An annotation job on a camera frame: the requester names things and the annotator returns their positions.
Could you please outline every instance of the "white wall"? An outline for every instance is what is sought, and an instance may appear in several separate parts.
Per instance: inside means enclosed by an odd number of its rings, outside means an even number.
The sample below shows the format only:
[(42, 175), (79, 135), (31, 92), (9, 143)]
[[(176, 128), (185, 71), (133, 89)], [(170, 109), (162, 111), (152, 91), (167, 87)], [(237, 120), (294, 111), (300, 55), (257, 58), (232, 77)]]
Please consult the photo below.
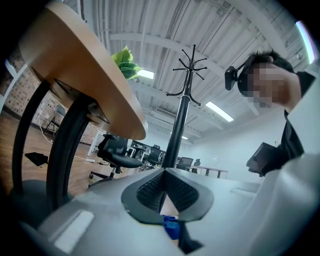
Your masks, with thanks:
[[(227, 179), (261, 182), (258, 174), (248, 171), (247, 161), (262, 142), (274, 146), (275, 141), (281, 139), (285, 123), (284, 111), (278, 108), (237, 129), (221, 132), (197, 143), (191, 148), (190, 155), (194, 159), (200, 158), (201, 166), (229, 171)], [(214, 160), (215, 156), (218, 157), (218, 163)]]
[[(163, 132), (156, 132), (154, 130), (149, 130), (146, 133), (146, 137), (143, 140), (139, 140), (139, 142), (153, 146), (154, 144), (160, 146), (160, 149), (163, 151), (167, 150), (167, 146), (169, 143), (170, 135), (164, 134)], [(179, 157), (185, 157), (186, 152), (190, 150), (189, 145), (181, 143), (180, 150), (179, 150)]]

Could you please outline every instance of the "ceiling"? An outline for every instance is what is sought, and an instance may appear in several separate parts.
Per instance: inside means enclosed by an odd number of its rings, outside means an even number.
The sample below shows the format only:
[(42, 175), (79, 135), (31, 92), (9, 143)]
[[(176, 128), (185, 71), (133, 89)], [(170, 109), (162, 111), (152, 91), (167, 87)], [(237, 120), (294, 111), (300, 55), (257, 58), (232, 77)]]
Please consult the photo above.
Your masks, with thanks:
[[(81, 2), (64, 1), (78, 13)], [(286, 57), (295, 71), (308, 65), (296, 20), (273, 0), (84, 0), (82, 12), (111, 54), (128, 46), (134, 62), (154, 72), (154, 79), (129, 81), (150, 131), (170, 134), (172, 130), (180, 99), (165, 92), (182, 89), (185, 72), (172, 70), (182, 67), (178, 58), (187, 63), (182, 49), (191, 55), (195, 44), (195, 59), (208, 58), (197, 66), (207, 66), (199, 72), (204, 80), (193, 76), (191, 94), (202, 106), (190, 103), (183, 134), (188, 144), (272, 109), (242, 97), (236, 86), (225, 90), (224, 72), (230, 65), (238, 67), (250, 53), (271, 48)], [(213, 112), (206, 106), (209, 101), (234, 121)]]

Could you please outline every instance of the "green leaves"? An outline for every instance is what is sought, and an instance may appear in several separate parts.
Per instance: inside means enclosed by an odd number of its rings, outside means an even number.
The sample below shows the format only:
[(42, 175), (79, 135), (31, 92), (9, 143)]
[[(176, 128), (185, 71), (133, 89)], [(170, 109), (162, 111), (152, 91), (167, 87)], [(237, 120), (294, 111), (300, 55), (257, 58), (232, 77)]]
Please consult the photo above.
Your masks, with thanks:
[(127, 80), (138, 77), (138, 71), (142, 70), (141, 67), (133, 63), (134, 57), (131, 54), (131, 50), (128, 49), (128, 46), (124, 47), (122, 51), (112, 55), (112, 59)]

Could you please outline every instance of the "blue object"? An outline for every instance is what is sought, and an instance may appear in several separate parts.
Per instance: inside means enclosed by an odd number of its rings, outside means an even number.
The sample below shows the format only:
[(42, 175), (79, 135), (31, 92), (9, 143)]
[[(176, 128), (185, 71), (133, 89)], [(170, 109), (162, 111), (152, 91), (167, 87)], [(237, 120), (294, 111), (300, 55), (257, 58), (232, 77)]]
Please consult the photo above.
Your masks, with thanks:
[(180, 237), (180, 224), (174, 216), (163, 216), (163, 226), (172, 240), (178, 240)]

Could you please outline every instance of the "black table leg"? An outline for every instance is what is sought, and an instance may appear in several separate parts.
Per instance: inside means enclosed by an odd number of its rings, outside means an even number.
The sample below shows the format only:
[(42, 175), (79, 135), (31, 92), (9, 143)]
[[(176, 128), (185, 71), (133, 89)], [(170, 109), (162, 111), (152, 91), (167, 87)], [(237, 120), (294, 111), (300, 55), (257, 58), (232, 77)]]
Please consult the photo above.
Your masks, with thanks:
[(12, 181), (15, 192), (19, 195), (23, 194), (22, 187), (22, 158), (24, 155), (24, 147), (29, 131), (29, 126), (32, 122), (37, 108), (39, 107), (42, 99), (45, 97), (50, 89), (50, 83), (43, 81), (40, 83), (34, 94), (30, 98), (25, 110), (22, 114), (18, 128), (16, 130), (13, 151), (12, 151)]
[(93, 101), (86, 95), (80, 95), (63, 118), (54, 139), (46, 174), (46, 193), (51, 212), (61, 207), (66, 199), (64, 187), (68, 186), (67, 181), (69, 181), (69, 177), (66, 179), (66, 174), (70, 174), (77, 142), (88, 124), (88, 105)]

